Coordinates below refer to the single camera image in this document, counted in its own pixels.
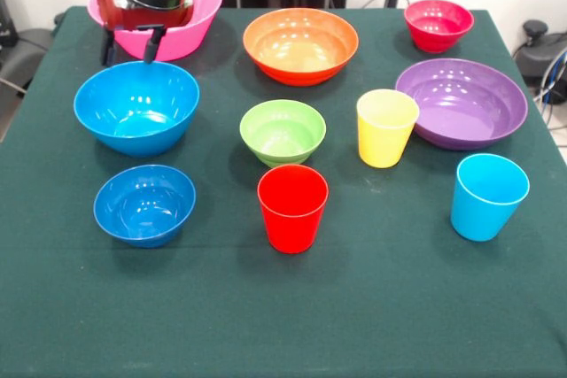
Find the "light blue cup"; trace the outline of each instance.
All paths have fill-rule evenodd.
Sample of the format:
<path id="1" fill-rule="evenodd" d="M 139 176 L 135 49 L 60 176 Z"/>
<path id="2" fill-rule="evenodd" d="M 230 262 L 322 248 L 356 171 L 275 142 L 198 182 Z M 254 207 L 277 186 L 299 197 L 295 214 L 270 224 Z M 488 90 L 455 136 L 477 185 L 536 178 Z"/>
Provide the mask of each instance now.
<path id="1" fill-rule="evenodd" d="M 88 79 L 74 99 L 74 113 L 105 145 L 148 157 L 183 136 L 198 100 L 197 82 L 179 66 L 127 62 Z"/>
<path id="2" fill-rule="evenodd" d="M 530 181 L 516 163 L 493 154 L 475 154 L 457 167 L 451 223 L 471 241 L 494 238 L 527 197 Z"/>

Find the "light green bowl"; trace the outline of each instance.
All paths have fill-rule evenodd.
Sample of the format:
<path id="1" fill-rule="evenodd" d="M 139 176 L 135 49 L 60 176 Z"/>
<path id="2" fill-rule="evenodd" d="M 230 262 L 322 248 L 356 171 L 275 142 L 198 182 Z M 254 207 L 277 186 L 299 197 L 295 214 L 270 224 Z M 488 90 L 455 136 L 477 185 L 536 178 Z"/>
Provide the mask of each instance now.
<path id="1" fill-rule="evenodd" d="M 300 164 L 321 144 L 327 126 L 322 115 L 298 101 L 257 104 L 240 121 L 240 135 L 264 164 Z"/>

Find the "table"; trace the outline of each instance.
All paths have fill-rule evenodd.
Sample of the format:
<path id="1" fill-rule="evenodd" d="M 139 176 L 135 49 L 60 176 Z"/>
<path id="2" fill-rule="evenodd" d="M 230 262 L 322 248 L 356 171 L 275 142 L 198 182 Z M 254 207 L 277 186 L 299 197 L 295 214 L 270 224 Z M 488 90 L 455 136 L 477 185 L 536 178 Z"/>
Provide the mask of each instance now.
<path id="1" fill-rule="evenodd" d="M 490 243 L 448 221 L 465 152 L 416 135 L 392 169 L 356 154 L 355 103 L 431 58 L 402 12 L 337 11 L 359 32 L 347 68 L 313 88 L 271 81 L 241 34 L 262 10 L 221 10 L 201 48 L 177 61 L 198 79 L 188 134 L 160 157 L 107 149 L 73 113 L 98 64 L 101 32 L 72 8 L 0 147 L 0 372 L 68 377 L 552 377 L 567 374 L 567 169 L 530 102 L 523 127 L 486 151 L 516 161 L 532 191 Z M 444 56 L 522 84 L 487 12 Z M 129 58 L 122 54 L 120 60 Z M 255 187 L 266 171 L 238 123 L 276 97 L 305 101 L 328 133 L 308 164 L 330 199 L 315 246 L 267 243 Z M 98 189 L 160 163 L 198 201 L 166 248 L 129 248 L 92 215 Z"/>

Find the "bowl rim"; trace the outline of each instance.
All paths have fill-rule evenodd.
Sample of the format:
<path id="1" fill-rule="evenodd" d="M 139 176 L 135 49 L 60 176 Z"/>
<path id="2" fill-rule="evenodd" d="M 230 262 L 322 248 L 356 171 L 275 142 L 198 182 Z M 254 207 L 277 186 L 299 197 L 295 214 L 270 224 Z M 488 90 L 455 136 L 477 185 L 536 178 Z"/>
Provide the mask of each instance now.
<path id="1" fill-rule="evenodd" d="M 298 154 L 294 154 L 292 156 L 274 156 L 274 155 L 269 155 L 269 154 L 263 152 L 262 150 L 257 149 L 255 146 L 252 145 L 252 143 L 250 143 L 249 139 L 245 137 L 243 127 L 244 127 L 245 121 L 247 119 L 249 119 L 250 116 L 254 113 L 254 110 L 257 110 L 257 109 L 261 108 L 262 106 L 266 106 L 266 104 L 295 104 L 295 105 L 301 106 L 301 108 L 304 108 L 304 109 L 310 111 L 311 113 L 313 113 L 313 115 L 322 124 L 321 137 L 319 137 L 315 141 L 313 146 L 311 148 L 309 148 L 308 150 L 303 150 L 302 152 L 300 152 Z M 259 104 L 256 104 L 255 106 L 250 108 L 248 111 L 246 111 L 245 115 L 243 115 L 242 119 L 240 119 L 240 125 L 238 127 L 238 131 L 240 133 L 240 137 L 242 138 L 243 142 L 245 143 L 245 145 L 250 150 L 252 150 L 253 152 L 258 152 L 260 155 L 262 155 L 266 158 L 272 158 L 272 159 L 300 158 L 300 157 L 303 157 L 305 155 L 309 155 L 314 150 L 316 150 L 319 147 L 319 145 L 321 145 L 322 141 L 325 139 L 325 136 L 327 135 L 327 123 L 325 122 L 325 118 L 322 116 L 322 114 L 320 112 L 318 112 L 313 106 L 311 106 L 309 104 L 306 104 L 306 103 L 300 102 L 300 101 L 296 101 L 296 100 L 293 100 L 293 99 L 270 99 L 269 101 L 260 102 Z"/>
<path id="2" fill-rule="evenodd" d="M 442 4 L 450 4 L 452 6 L 455 6 L 457 9 L 460 9 L 462 11 L 465 11 L 467 13 L 467 15 L 469 15 L 470 17 L 470 24 L 463 30 L 461 31 L 456 31 L 456 32 L 444 32 L 444 33 L 433 33 L 431 31 L 427 31 L 427 30 L 423 30 L 422 28 L 416 26 L 416 24 L 414 24 L 413 20 L 410 19 L 408 17 L 408 11 L 417 4 L 425 4 L 428 2 L 439 2 Z M 456 4 L 455 2 L 451 2 L 449 0 L 418 0 L 416 2 L 413 2 L 412 4 L 409 4 L 408 7 L 406 9 L 404 9 L 404 19 L 406 20 L 406 22 L 414 29 L 417 29 L 419 31 L 423 31 L 424 33 L 427 33 L 428 35 L 451 35 L 451 36 L 461 36 L 461 35 L 465 35 L 466 33 L 468 33 L 475 25 L 475 16 L 474 14 L 469 11 L 467 8 L 465 8 L 464 6 L 461 6 L 459 4 Z"/>
<path id="3" fill-rule="evenodd" d="M 144 134 L 144 135 L 128 135 L 128 136 L 117 136 L 117 135 L 113 135 L 111 133 L 106 133 L 106 132 L 101 132 L 96 130 L 95 128 L 93 128 L 92 126 L 89 126 L 85 123 L 85 121 L 82 119 L 81 115 L 77 112 L 77 100 L 79 98 L 79 95 L 83 92 L 83 90 L 86 88 L 87 84 L 89 84 L 91 81 L 95 80 L 97 77 L 99 77 L 100 75 L 104 74 L 104 73 L 109 73 L 111 72 L 111 70 L 114 70 L 116 68 L 120 68 L 122 66 L 127 67 L 127 66 L 133 66 L 133 65 L 139 65 L 139 64 L 143 64 L 143 61 L 129 61 L 129 62 L 124 62 L 122 64 L 118 64 L 115 66 L 110 66 L 108 68 L 105 68 L 104 70 L 99 71 L 98 73 L 95 73 L 93 75 L 91 75 L 77 90 L 77 93 L 74 96 L 74 101 L 73 101 L 73 110 L 74 110 L 74 115 L 75 117 L 79 120 L 79 122 L 90 132 L 94 133 L 95 135 L 101 135 L 104 137 L 108 137 L 108 138 L 112 138 L 112 139 L 121 139 L 121 140 L 125 140 L 125 139 L 141 139 L 144 137 L 149 137 L 149 136 L 154 136 L 154 135 L 159 135 L 163 132 L 167 132 L 168 130 L 171 130 L 172 128 L 175 128 L 177 126 L 181 126 L 183 124 L 183 122 L 188 119 L 189 117 L 191 117 L 191 115 L 193 115 L 193 113 L 197 110 L 198 107 L 198 102 L 200 100 L 200 88 L 198 85 L 197 80 L 195 79 L 195 77 L 193 77 L 191 75 L 191 73 L 189 73 L 187 70 L 185 70 L 184 68 L 181 68 L 180 66 L 176 66 L 174 64 L 169 64 L 168 62 L 162 62 L 162 61 L 153 61 L 153 64 L 158 64 L 159 66 L 165 66 L 165 68 L 174 68 L 174 69 L 178 69 L 183 71 L 183 73 L 186 74 L 186 76 L 189 77 L 189 81 L 191 81 L 191 83 L 194 85 L 195 89 L 196 89 L 196 98 L 195 98 L 195 103 L 194 105 L 183 115 L 183 117 L 176 123 L 172 124 L 169 127 L 166 128 L 162 128 L 159 130 L 154 130 L 153 132 Z"/>
<path id="4" fill-rule="evenodd" d="M 340 63 L 335 64 L 334 66 L 329 66 L 329 67 L 327 67 L 327 68 L 323 68 L 323 69 L 321 69 L 321 70 L 314 70 L 314 71 L 291 71 L 291 70 L 283 70 L 283 69 L 281 69 L 281 68 L 277 68 L 277 67 L 274 67 L 274 66 L 270 66 L 270 65 L 266 64 L 265 62 L 260 61 L 258 58 L 256 58 L 255 55 L 252 54 L 252 46 L 249 46 L 248 43 L 246 43 L 246 35 L 248 34 L 249 31 L 251 31 L 250 29 L 252 28 L 252 26 L 253 26 L 254 24 L 256 24 L 257 21 L 259 21 L 260 19 L 262 19 L 262 18 L 264 18 L 264 17 L 266 17 L 266 16 L 268 16 L 268 15 L 277 15 L 277 14 L 279 15 L 279 14 L 285 14 L 285 13 L 287 13 L 287 12 L 293 12 L 293 11 L 297 11 L 297 12 L 304 12 L 304 11 L 315 12 L 315 13 L 321 14 L 321 15 L 323 15 L 323 16 L 331 17 L 332 19 L 337 19 L 337 20 L 339 20 L 339 21 L 342 21 L 342 22 L 346 23 L 347 27 L 348 27 L 350 30 L 352 30 L 352 32 L 353 32 L 353 34 L 354 34 L 355 41 L 356 41 L 356 43 L 355 43 L 355 45 L 354 45 L 354 48 L 353 48 L 353 51 L 350 52 L 350 53 L 347 55 L 346 59 L 344 59 L 344 60 L 341 61 Z M 280 72 L 284 72 L 284 73 L 311 75 L 311 74 L 316 74 L 316 73 L 325 73 L 325 72 L 328 72 L 329 70 L 333 70 L 333 69 L 335 69 L 335 68 L 342 68 L 343 66 L 345 66 L 345 64 L 347 64 L 348 61 L 350 61 L 350 60 L 353 58 L 354 54 L 355 54 L 356 51 L 358 50 L 359 45 L 360 45 L 360 39 L 359 39 L 359 36 L 358 36 L 358 32 L 356 31 L 356 28 L 354 28 L 354 26 L 353 26 L 350 22 L 348 22 L 346 19 L 344 19 L 344 18 L 342 18 L 342 17 L 339 17 L 337 14 L 334 14 L 334 13 L 331 13 L 331 12 L 327 12 L 327 11 L 324 11 L 324 10 L 322 10 L 322 9 L 316 9 L 316 8 L 282 8 L 282 9 L 276 9 L 276 10 L 274 10 L 274 11 L 262 13 L 259 17 L 256 17 L 250 24 L 248 24 L 248 25 L 246 26 L 246 30 L 245 30 L 244 33 L 242 34 L 242 43 L 243 43 L 243 45 L 245 46 L 245 50 L 246 50 L 246 53 L 248 54 L 248 56 L 249 56 L 250 58 L 252 58 L 252 60 L 253 60 L 254 62 L 258 63 L 259 65 L 265 66 L 265 67 L 270 68 L 270 69 L 272 69 L 272 70 L 277 70 L 277 71 L 280 71 Z"/>
<path id="5" fill-rule="evenodd" d="M 522 117 L 521 119 L 517 122 L 517 124 L 511 128 L 509 128 L 506 132 L 502 133 L 501 135 L 496 135 L 496 136 L 490 136 L 488 138 L 481 138 L 481 139 L 460 139 L 460 138 L 455 138 L 454 136 L 448 136 L 448 135 L 442 135 L 440 133 L 434 132 L 432 130 L 430 130 L 429 128 L 423 126 L 422 124 L 419 123 L 419 119 L 417 119 L 416 122 L 416 126 L 417 127 L 421 127 L 424 130 L 427 130 L 428 132 L 434 134 L 435 136 L 439 136 L 439 137 L 443 137 L 445 140 L 447 141 L 451 141 L 451 142 L 465 142 L 465 143 L 483 143 L 483 142 L 496 142 L 499 141 L 500 139 L 503 139 L 504 137 L 510 136 L 512 135 L 514 132 L 516 132 L 524 123 L 525 120 L 528 116 L 528 111 L 529 111 L 529 105 L 528 105 L 528 101 L 526 99 L 525 93 L 524 91 L 517 85 L 517 83 L 515 81 L 513 81 L 512 79 L 510 79 L 505 73 L 503 73 L 502 71 L 498 71 L 495 68 L 492 68 L 491 66 L 487 66 L 486 64 L 481 64 L 479 62 L 476 61 L 471 61 L 469 59 L 462 59 L 462 58 L 434 58 L 434 59 L 426 59 L 424 61 L 420 61 L 420 62 L 416 62 L 415 64 L 409 66 L 408 68 L 406 68 L 404 71 L 402 71 L 400 73 L 400 75 L 398 76 L 398 79 L 396 80 L 396 84 L 394 85 L 394 87 L 396 88 L 396 90 L 401 90 L 401 88 L 399 88 L 400 85 L 400 80 L 406 75 L 406 73 L 410 72 L 413 68 L 417 68 L 419 66 L 422 66 L 423 64 L 426 63 L 432 63 L 432 62 L 442 62 L 442 61 L 449 61 L 449 62 L 460 62 L 460 63 L 464 63 L 464 64 L 469 64 L 469 65 L 473 65 L 479 68 L 484 68 L 486 71 L 488 71 L 489 73 L 494 73 L 494 74 L 498 74 L 500 77 L 504 78 L 505 80 L 509 81 L 512 86 L 517 90 L 518 94 L 521 94 L 521 96 L 518 96 L 518 98 L 521 98 L 523 100 L 522 102 L 522 106 L 524 107 L 524 111 L 522 113 Z"/>
<path id="6" fill-rule="evenodd" d="M 91 2 L 92 0 L 89 0 L 87 2 L 87 12 L 89 13 L 89 16 L 96 21 L 96 23 L 99 26 L 103 26 L 103 21 L 100 18 L 100 13 L 96 16 L 94 11 L 91 8 Z M 184 29 L 187 28 L 191 28 L 191 27 L 196 27 L 199 24 L 202 24 L 203 22 L 207 22 L 208 20 L 210 20 L 218 11 L 219 9 L 221 9 L 221 5 L 222 5 L 222 0 L 216 0 L 216 2 L 214 3 L 214 8 L 211 8 L 211 11 L 205 15 L 203 18 L 197 20 L 197 21 L 189 21 L 187 24 L 185 24 L 184 26 L 181 27 L 171 27 L 167 29 L 168 33 L 176 33 L 178 31 L 182 31 Z M 127 33 L 127 34 L 132 34 L 132 35 L 150 35 L 151 34 L 151 30 L 116 30 L 116 32 L 120 32 L 120 33 Z"/>
<path id="7" fill-rule="evenodd" d="M 116 178 L 118 178 L 119 176 L 121 176 L 123 174 L 132 173 L 133 171 L 138 170 L 138 169 L 150 169 L 150 168 L 161 168 L 161 169 L 167 169 L 167 170 L 173 171 L 173 172 L 181 175 L 189 183 L 189 186 L 190 186 L 190 188 L 192 189 L 192 192 L 193 192 L 193 201 L 190 203 L 190 206 L 189 206 L 187 212 L 185 213 L 185 215 L 177 223 L 175 223 L 175 225 L 172 226 L 170 229 L 168 229 L 164 232 L 161 232 L 157 235 L 154 235 L 154 236 L 139 237 L 139 238 L 127 238 L 125 236 L 118 235 L 118 234 L 114 233 L 113 231 L 111 231 L 110 229 L 104 227 L 100 223 L 100 220 L 98 219 L 98 215 L 97 215 L 97 202 L 98 202 L 98 198 L 100 197 L 102 191 L 108 185 L 110 185 L 112 183 L 112 181 L 114 181 Z M 93 202 L 93 205 L 92 205 L 92 211 L 93 211 L 93 215 L 95 216 L 95 221 L 97 222 L 98 226 L 102 230 L 104 230 L 108 235 L 113 236 L 116 239 L 120 239 L 121 241 L 125 241 L 125 242 L 153 241 L 154 239 L 160 239 L 164 235 L 179 229 L 183 225 L 183 223 L 185 223 L 185 221 L 189 218 L 191 213 L 193 212 L 193 209 L 195 208 L 196 202 L 197 202 L 197 190 L 195 189 L 195 184 L 193 183 L 193 181 L 191 180 L 191 178 L 187 174 L 185 174 L 184 172 L 182 172 L 178 168 L 175 168 L 175 167 L 172 167 L 172 166 L 163 166 L 162 164 L 144 164 L 144 165 L 141 165 L 141 166 L 134 166 L 134 167 L 127 168 L 126 170 L 123 170 L 120 173 L 115 174 L 113 177 L 108 179 L 105 182 L 105 184 L 103 184 L 103 186 L 101 186 L 100 189 L 98 190 L 97 195 L 95 196 L 95 201 Z"/>

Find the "orange bowl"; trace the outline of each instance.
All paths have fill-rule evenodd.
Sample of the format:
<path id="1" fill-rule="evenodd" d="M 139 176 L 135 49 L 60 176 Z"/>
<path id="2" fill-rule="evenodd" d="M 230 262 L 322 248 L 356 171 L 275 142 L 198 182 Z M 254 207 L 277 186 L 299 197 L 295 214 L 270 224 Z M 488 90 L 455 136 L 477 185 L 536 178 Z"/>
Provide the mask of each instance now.
<path id="1" fill-rule="evenodd" d="M 309 8 L 261 15 L 246 28 L 243 41 L 264 73 L 290 86 L 330 79 L 358 49 L 353 26 L 337 15 Z"/>

